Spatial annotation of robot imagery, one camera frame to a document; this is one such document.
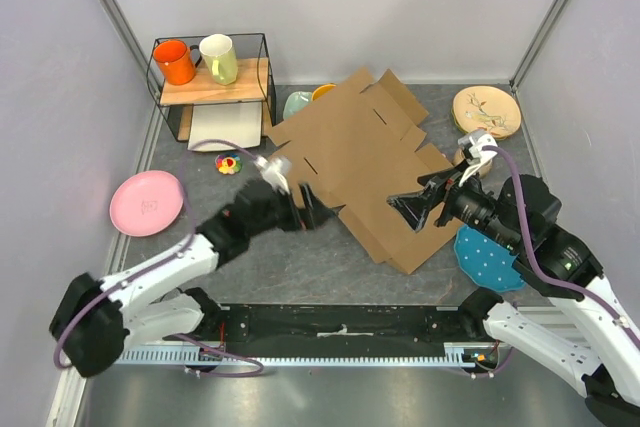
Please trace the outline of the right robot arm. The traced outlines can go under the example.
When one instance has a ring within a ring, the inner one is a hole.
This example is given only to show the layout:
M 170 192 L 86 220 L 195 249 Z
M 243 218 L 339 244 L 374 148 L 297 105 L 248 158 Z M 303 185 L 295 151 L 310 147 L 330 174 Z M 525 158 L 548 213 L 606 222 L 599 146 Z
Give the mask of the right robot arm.
M 536 324 L 500 296 L 480 288 L 465 299 L 458 328 L 467 339 L 486 335 L 527 355 L 569 384 L 605 426 L 639 423 L 639 329 L 617 300 L 589 247 L 556 222 L 560 200 L 539 177 L 509 178 L 498 195 L 484 192 L 459 169 L 419 178 L 421 190 L 388 204 L 418 232 L 441 211 L 437 227 L 457 219 L 514 256 L 514 270 L 568 317 L 581 347 Z

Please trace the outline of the brown cardboard box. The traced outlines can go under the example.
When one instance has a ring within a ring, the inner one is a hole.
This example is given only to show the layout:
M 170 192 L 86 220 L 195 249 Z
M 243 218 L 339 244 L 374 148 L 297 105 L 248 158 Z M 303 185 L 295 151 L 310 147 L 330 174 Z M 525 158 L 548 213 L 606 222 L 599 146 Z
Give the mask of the brown cardboard box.
M 421 190 L 418 177 L 450 162 L 425 141 L 427 110 L 392 71 L 379 79 L 360 68 L 301 111 L 271 128 L 277 155 L 290 160 L 291 186 L 306 182 L 376 263 L 410 274 L 453 239 L 438 228 L 436 207 L 414 231 L 388 197 Z

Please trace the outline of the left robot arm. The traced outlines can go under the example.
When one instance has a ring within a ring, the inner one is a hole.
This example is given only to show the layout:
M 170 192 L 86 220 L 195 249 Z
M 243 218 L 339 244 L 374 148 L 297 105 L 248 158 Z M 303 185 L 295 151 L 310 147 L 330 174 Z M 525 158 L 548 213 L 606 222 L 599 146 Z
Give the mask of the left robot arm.
M 189 334 L 211 339 L 224 320 L 216 301 L 200 288 L 187 289 L 168 301 L 162 295 L 228 264 L 248 250 L 252 238 L 267 231 L 322 226 L 332 209 L 308 184 L 299 189 L 301 206 L 291 193 L 264 180 L 250 180 L 232 202 L 168 250 L 101 279 L 89 273 L 75 277 L 49 326 L 56 341 L 55 366 L 75 368 L 90 378 L 139 344 Z

